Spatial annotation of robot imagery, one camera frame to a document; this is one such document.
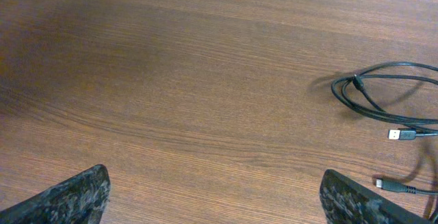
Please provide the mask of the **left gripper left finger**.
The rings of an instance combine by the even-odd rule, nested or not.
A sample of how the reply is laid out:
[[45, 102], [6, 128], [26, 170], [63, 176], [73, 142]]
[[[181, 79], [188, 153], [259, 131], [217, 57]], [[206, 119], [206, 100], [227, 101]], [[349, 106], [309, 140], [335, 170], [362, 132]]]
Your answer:
[[111, 190], [107, 168], [97, 164], [1, 211], [2, 223], [99, 224]]

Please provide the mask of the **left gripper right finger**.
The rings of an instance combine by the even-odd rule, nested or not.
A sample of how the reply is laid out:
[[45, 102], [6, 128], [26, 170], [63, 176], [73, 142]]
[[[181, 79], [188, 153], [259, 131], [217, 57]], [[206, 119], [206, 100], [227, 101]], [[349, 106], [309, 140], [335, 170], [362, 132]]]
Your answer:
[[421, 224], [420, 217], [367, 189], [341, 173], [328, 169], [320, 184], [320, 201], [328, 223]]

